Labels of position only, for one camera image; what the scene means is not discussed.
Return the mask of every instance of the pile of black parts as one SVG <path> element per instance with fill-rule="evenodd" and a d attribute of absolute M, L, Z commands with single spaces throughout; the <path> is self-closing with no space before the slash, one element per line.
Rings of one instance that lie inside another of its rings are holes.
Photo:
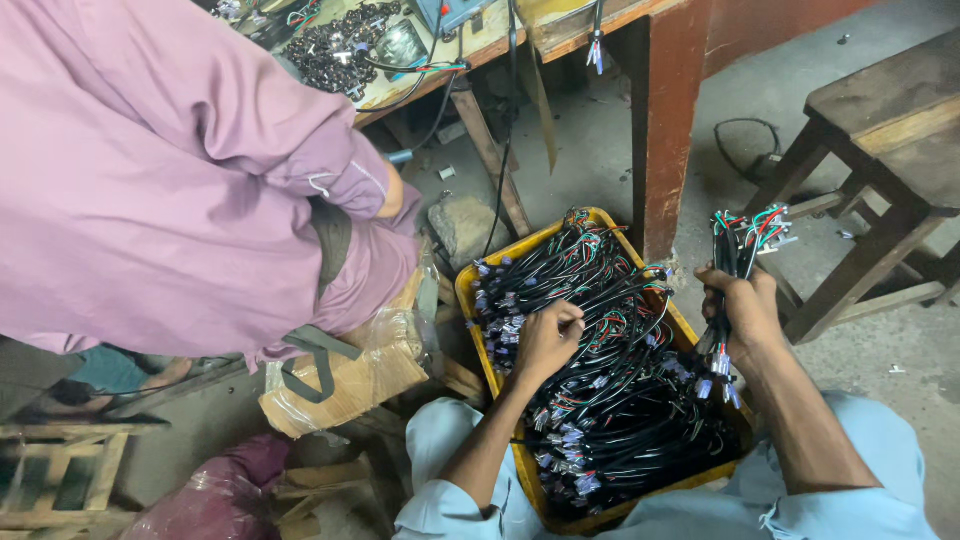
<path fill-rule="evenodd" d="M 524 416 L 525 444 L 558 515 L 572 521 L 692 477 L 740 455 L 720 405 L 697 399 L 706 366 L 671 350 L 663 322 L 673 290 L 660 265 L 634 266 L 613 230 L 572 209 L 532 252 L 477 261 L 479 324 L 494 368 L 516 361 L 525 316 L 565 299 L 585 313 L 574 357 Z M 662 297 L 652 308 L 646 294 Z"/>
<path fill-rule="evenodd" d="M 305 85 L 345 94 L 358 103 L 377 76 L 365 59 L 386 33 L 390 17 L 400 10 L 399 2 L 362 4 L 342 19 L 304 30 L 290 41 L 285 56 L 300 71 Z"/>

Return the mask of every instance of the black strap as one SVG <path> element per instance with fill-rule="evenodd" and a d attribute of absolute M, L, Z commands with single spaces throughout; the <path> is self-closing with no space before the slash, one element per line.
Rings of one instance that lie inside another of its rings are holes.
<path fill-rule="evenodd" d="M 324 332 L 314 327 L 310 327 L 309 330 L 313 331 L 313 333 L 321 333 L 325 336 L 325 340 L 330 342 L 328 346 L 332 344 L 330 348 L 333 349 L 334 352 L 340 353 L 351 360 L 359 358 L 362 354 L 362 351 L 359 349 L 351 347 L 336 338 L 327 336 Z M 294 375 L 294 364 L 297 359 L 290 358 L 283 362 L 283 369 L 281 370 L 283 373 L 283 383 L 286 384 L 287 388 L 312 404 L 320 404 L 332 396 L 333 391 L 336 389 L 336 384 L 333 381 L 333 372 L 330 370 L 330 355 L 327 347 L 294 337 L 292 332 L 283 338 L 283 342 L 289 343 L 301 351 L 313 355 L 313 363 L 317 367 L 317 378 L 320 379 L 320 390 L 300 380 Z"/>
<path fill-rule="evenodd" d="M 330 355 L 323 347 L 316 347 L 306 341 L 296 339 L 296 337 L 285 337 L 283 341 L 296 346 L 301 351 L 313 355 L 313 363 L 317 366 L 317 378 L 320 379 L 320 390 L 310 386 L 306 382 L 298 379 L 294 375 L 294 364 L 296 358 L 290 358 L 283 362 L 283 383 L 290 391 L 304 398 L 312 404 L 320 404 L 333 395 L 336 384 L 333 382 L 333 372 L 330 371 Z"/>

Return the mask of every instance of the wooden frame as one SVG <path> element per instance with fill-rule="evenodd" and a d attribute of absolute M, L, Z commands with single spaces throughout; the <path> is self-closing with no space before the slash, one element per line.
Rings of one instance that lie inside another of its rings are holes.
<path fill-rule="evenodd" d="M 165 422 L 0 426 L 0 436 L 7 441 L 5 454 L 17 459 L 11 488 L 0 505 L 0 537 L 27 538 L 33 537 L 33 530 L 54 529 L 45 531 L 43 537 L 74 538 L 87 528 L 129 523 L 136 512 L 109 508 L 127 441 L 131 435 L 169 427 Z M 86 489 L 84 509 L 57 510 L 60 487 L 71 460 L 91 457 L 97 463 Z M 28 458 L 49 463 L 39 495 L 32 502 L 24 500 L 22 489 Z"/>

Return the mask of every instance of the pink sleeve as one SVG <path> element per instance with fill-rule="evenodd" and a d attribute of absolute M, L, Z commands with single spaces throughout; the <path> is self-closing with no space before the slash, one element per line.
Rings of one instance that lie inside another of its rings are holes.
<path fill-rule="evenodd" d="M 387 169 L 346 97 L 301 85 L 189 0 L 73 1 L 81 47 L 157 135 L 355 218 L 379 212 Z"/>

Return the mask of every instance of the plastic bag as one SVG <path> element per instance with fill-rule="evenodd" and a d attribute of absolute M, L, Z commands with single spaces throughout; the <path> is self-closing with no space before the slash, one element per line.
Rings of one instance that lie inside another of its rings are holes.
<path fill-rule="evenodd" d="M 265 492 L 283 471 L 288 450 L 283 441 L 258 435 L 208 460 L 113 540 L 279 538 Z"/>

